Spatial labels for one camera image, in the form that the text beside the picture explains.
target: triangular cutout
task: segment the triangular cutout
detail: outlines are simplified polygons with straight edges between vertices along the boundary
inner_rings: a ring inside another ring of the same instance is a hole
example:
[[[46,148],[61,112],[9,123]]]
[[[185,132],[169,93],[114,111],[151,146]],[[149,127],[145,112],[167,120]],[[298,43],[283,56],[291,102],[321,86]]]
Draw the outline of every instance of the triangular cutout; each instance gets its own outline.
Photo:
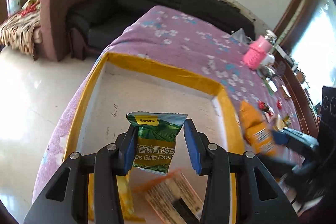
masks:
[[[258,194],[261,201],[277,198],[277,193],[273,190],[263,173],[258,168],[254,168],[255,178],[257,180]]]
[[[70,168],[65,168],[58,180],[54,183],[51,189],[46,194],[47,199],[56,201],[63,201],[65,198],[65,191],[67,189]]]

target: pink bottle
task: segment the pink bottle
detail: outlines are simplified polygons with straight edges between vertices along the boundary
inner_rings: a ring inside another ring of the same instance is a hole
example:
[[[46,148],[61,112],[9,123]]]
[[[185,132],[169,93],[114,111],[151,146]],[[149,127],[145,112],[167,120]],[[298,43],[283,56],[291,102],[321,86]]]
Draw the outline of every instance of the pink bottle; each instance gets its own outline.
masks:
[[[267,52],[274,45],[276,37],[277,36],[270,30],[266,30],[264,36],[259,36],[259,38],[250,45],[249,50],[243,56],[245,65],[250,69],[257,69],[259,64],[266,57]]]

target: purple floral tablecloth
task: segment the purple floral tablecloth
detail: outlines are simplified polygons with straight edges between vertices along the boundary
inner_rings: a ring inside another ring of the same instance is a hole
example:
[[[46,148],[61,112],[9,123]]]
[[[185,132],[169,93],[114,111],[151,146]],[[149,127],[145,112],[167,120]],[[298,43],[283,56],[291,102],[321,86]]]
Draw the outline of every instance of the purple floral tablecloth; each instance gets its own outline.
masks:
[[[292,128],[300,130],[292,100],[286,101],[280,92],[270,95],[262,79],[242,62],[247,49],[247,45],[210,23],[177,10],[156,6],[126,28],[104,52],[151,58],[204,75],[226,87],[237,113],[242,100],[255,107],[261,100],[273,108],[275,115],[285,117],[289,114]],[[70,101],[49,141],[36,178],[33,201],[62,163],[66,139],[87,79]],[[283,84],[279,78],[273,81],[277,87]],[[283,105],[281,111],[277,108],[278,100]]]

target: green packet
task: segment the green packet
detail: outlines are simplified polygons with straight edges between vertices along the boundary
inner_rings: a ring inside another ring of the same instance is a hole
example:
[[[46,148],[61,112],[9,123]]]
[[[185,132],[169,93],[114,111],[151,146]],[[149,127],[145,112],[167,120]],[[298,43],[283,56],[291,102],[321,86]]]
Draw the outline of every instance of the green packet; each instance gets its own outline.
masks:
[[[126,114],[126,118],[139,129],[133,166],[167,173],[175,138],[187,115],[138,111]]]

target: yellow logo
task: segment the yellow logo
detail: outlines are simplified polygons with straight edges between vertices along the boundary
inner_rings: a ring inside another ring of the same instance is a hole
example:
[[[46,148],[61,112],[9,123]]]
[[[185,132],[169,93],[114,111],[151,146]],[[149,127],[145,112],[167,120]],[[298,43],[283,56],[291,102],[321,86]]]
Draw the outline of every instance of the yellow logo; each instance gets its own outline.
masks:
[[[159,124],[158,117],[154,115],[135,115],[135,120],[138,124],[149,124],[150,126]]]

